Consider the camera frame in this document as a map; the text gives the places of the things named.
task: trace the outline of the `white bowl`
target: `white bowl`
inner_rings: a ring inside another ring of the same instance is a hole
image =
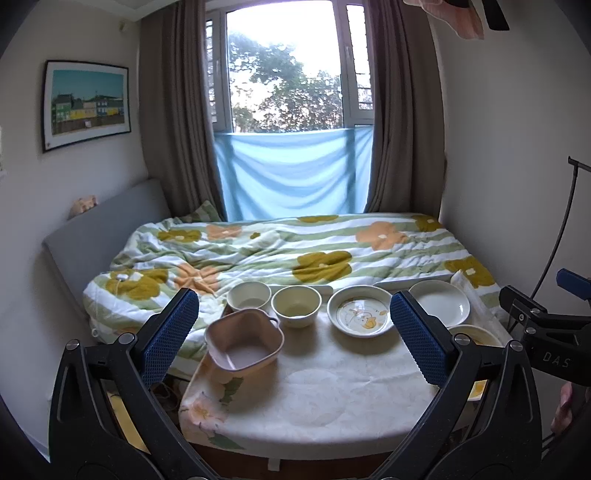
[[[271,299],[271,307],[279,323],[292,328],[303,328],[314,323],[321,305],[320,293],[305,285],[282,288]]]
[[[237,312],[243,309],[265,310],[271,300],[271,289],[259,281],[246,281],[228,292],[228,305]]]
[[[390,319],[391,299],[391,294],[378,287],[347,287],[331,296],[327,312],[332,324],[341,332],[357,338],[372,338],[394,326]]]
[[[481,327],[477,327],[476,325],[456,325],[450,327],[448,330],[452,335],[457,335],[458,333],[465,333],[478,345],[503,347],[502,342],[496,336],[494,336],[488,330],[485,330]],[[479,380],[478,382],[474,383],[472,391],[470,392],[470,396],[468,396],[468,401],[480,401],[485,386],[486,380]]]

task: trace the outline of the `ceiling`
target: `ceiling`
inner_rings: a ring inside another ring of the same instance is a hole
[[[100,8],[133,22],[177,0],[74,0],[84,5]]]

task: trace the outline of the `light blue cloth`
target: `light blue cloth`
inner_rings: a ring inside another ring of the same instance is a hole
[[[215,134],[228,220],[361,213],[374,128]]]

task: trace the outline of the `white plate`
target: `white plate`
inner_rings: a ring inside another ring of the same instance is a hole
[[[470,315],[468,297],[454,285],[440,280],[425,280],[409,290],[429,315],[441,320],[446,327],[465,322]]]
[[[347,287],[331,296],[326,309],[330,321],[341,332],[371,338],[394,326],[390,319],[391,298],[391,294],[378,287]]]

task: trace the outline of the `framed picture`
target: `framed picture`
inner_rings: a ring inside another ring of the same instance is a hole
[[[129,69],[48,60],[43,82],[43,151],[131,132]]]

